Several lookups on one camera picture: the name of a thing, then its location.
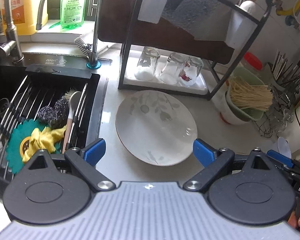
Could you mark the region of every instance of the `faucet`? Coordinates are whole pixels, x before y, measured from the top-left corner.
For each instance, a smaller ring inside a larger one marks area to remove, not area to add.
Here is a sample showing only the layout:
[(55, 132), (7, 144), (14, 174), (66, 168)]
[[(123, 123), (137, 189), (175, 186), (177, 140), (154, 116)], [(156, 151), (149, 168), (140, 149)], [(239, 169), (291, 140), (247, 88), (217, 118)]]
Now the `faucet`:
[(20, 42), (17, 34), (17, 27), (13, 23), (11, 0), (4, 0), (5, 7), (5, 20), (7, 23), (6, 37), (7, 42), (0, 45), (0, 57), (12, 56), (13, 64), (19, 63), (23, 60), (24, 56), (20, 47)]
[[(96, 19), (95, 19), (95, 23), (94, 23), (92, 51), (89, 52), (89, 55), (88, 55), (89, 62), (87, 64), (87, 66), (92, 69), (98, 65), (97, 42), (98, 42), (98, 27), (99, 27), (99, 14), (100, 14), (100, 8), (101, 8), (101, 1), (102, 0), (98, 0)], [(37, 26), (36, 26), (37, 30), (42, 29), (42, 14), (43, 14), (44, 2), (45, 2), (45, 0), (40, 0), (40, 3), (39, 3)]]

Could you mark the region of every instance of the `gray ribbed panel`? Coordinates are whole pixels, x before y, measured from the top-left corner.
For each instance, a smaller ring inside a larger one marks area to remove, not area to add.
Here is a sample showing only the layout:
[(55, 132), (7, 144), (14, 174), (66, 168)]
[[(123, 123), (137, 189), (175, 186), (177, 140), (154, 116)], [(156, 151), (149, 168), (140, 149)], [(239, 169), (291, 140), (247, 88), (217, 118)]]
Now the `gray ribbed panel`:
[(300, 240), (285, 222), (247, 227), (216, 214), (200, 193), (181, 190), (176, 182), (123, 182), (96, 195), (83, 213), (49, 227), (12, 222), (0, 240)]

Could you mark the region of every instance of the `plate rim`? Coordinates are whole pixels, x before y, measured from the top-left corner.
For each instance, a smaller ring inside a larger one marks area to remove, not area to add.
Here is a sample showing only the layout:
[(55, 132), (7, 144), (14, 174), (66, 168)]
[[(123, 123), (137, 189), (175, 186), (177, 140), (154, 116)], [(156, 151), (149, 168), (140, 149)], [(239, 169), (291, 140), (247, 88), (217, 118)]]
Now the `plate rim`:
[(155, 164), (155, 163), (149, 163), (149, 162), (146, 162), (146, 161), (144, 161), (144, 160), (141, 160), (141, 159), (138, 158), (137, 156), (135, 156), (130, 150), (128, 150), (128, 148), (124, 145), (124, 143), (122, 142), (122, 139), (120, 138), (120, 135), (119, 135), (119, 133), (118, 133), (118, 128), (117, 128), (117, 116), (118, 116), (118, 111), (119, 111), (120, 106), (123, 104), (123, 102), (124, 102), (125, 100), (127, 100), (128, 98), (133, 97), (136, 93), (139, 93), (139, 92), (147, 92), (147, 91), (151, 91), (151, 92), (159, 92), (159, 93), (163, 93), (163, 94), (169, 95), (169, 96), (173, 97), (175, 100), (177, 100), (181, 105), (183, 105), (183, 106), (187, 109), (187, 111), (189, 112), (190, 116), (192, 117), (192, 119), (193, 119), (193, 121), (194, 121), (194, 125), (195, 125), (195, 128), (196, 128), (196, 137), (198, 137), (198, 127), (197, 127), (197, 124), (196, 124), (196, 122), (195, 122), (195, 120), (194, 120), (194, 118), (193, 118), (191, 112), (189, 111), (189, 109), (188, 109), (182, 102), (180, 102), (180, 100), (178, 100), (177, 98), (175, 98), (174, 96), (172, 96), (172, 95), (170, 95), (170, 94), (168, 94), (168, 93), (161, 92), (161, 91), (158, 91), (158, 90), (149, 90), (149, 89), (148, 89), (148, 90), (139, 90), (139, 91), (136, 91), (136, 92), (133, 93), (132, 95), (126, 96), (126, 97), (124, 98), (124, 100), (122, 100), (122, 102), (119, 104), (119, 106), (118, 106), (118, 108), (117, 108), (117, 111), (116, 111), (116, 114), (115, 114), (115, 121), (114, 121), (114, 124), (115, 124), (115, 130), (116, 130), (117, 136), (118, 136), (118, 138), (119, 138), (121, 144), (124, 146), (124, 148), (125, 148), (131, 155), (133, 155), (133, 156), (136, 157), (138, 160), (140, 160), (140, 161), (142, 161), (142, 162), (144, 162), (144, 163), (147, 163), (147, 164), (150, 164), (150, 165), (154, 165), (154, 166), (158, 166), (158, 167), (169, 167), (169, 166), (177, 165), (177, 164), (179, 164), (179, 163), (185, 161), (187, 158), (189, 158), (189, 156), (193, 153), (193, 149), (191, 150), (191, 152), (190, 152), (188, 155), (186, 155), (186, 157), (185, 157), (184, 159), (182, 159), (182, 160), (179, 161), (179, 162), (176, 162), (176, 163), (174, 163), (174, 164), (159, 165), (159, 164)]

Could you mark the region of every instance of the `red bottle cap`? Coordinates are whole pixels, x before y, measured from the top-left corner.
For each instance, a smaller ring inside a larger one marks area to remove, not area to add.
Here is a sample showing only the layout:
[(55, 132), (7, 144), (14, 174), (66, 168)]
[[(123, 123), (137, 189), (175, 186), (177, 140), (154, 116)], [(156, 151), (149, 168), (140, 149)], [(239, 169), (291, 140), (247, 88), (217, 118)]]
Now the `red bottle cap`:
[(260, 71), (262, 69), (262, 63), (261, 61), (252, 53), (247, 52), (244, 54), (243, 58), (256, 70)]

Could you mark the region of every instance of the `sink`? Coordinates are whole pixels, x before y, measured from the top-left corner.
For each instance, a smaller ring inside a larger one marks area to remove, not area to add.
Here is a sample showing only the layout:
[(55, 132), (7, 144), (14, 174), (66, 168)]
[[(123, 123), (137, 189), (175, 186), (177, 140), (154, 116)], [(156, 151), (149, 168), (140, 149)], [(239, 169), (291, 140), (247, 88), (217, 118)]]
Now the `sink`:
[[(23, 63), (13, 66), (0, 58), (0, 99), (8, 98), (11, 102), (15, 98), (4, 117), (0, 117), (3, 150), (18, 123), (35, 119), (41, 107), (53, 107), (70, 89), (82, 91), (82, 97), (67, 146), (83, 148), (98, 138), (106, 79), (87, 69), (86, 63), (84, 57), (25, 54)], [(111, 62), (101, 63), (104, 66)], [(13, 174), (0, 152), (0, 199), (12, 179)]]

